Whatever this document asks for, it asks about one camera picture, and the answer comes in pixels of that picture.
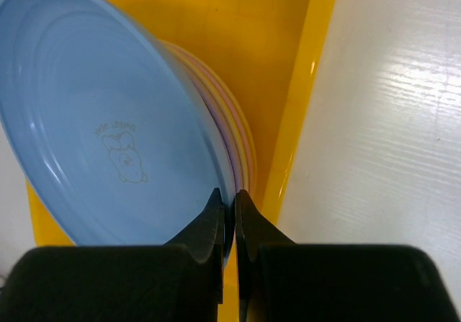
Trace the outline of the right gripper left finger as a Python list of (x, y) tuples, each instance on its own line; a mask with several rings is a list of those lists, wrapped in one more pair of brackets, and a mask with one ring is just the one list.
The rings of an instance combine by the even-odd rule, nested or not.
[(218, 189), (162, 246), (44, 246), (1, 289), (3, 321), (216, 321), (225, 207)]

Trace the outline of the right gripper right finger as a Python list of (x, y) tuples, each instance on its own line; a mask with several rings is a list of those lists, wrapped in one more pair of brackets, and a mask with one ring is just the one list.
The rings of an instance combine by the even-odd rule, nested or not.
[(241, 321), (458, 321), (438, 269), (404, 245), (295, 243), (235, 198)]

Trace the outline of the light orange plate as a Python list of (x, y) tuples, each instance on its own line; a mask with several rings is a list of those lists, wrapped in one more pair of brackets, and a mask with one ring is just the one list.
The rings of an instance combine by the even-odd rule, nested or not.
[(184, 56), (190, 58), (192, 62), (196, 63), (200, 68), (203, 68), (205, 76), (218, 88), (221, 95), (219, 100), (223, 100), (227, 105), (226, 118), (231, 125), (235, 126), (234, 138), (241, 150), (241, 164), (248, 172), (248, 182), (246, 183), (245, 189), (249, 191), (250, 195), (253, 195), (256, 192), (256, 149), (246, 117), (232, 91), (210, 67), (189, 52), (186, 52)]

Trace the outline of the blue plate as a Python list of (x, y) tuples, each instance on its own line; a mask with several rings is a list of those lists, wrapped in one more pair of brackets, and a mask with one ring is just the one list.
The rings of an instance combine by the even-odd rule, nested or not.
[(166, 243), (214, 189), (236, 195), (223, 138), (170, 52), (106, 0), (1, 0), (1, 123), (78, 246)]

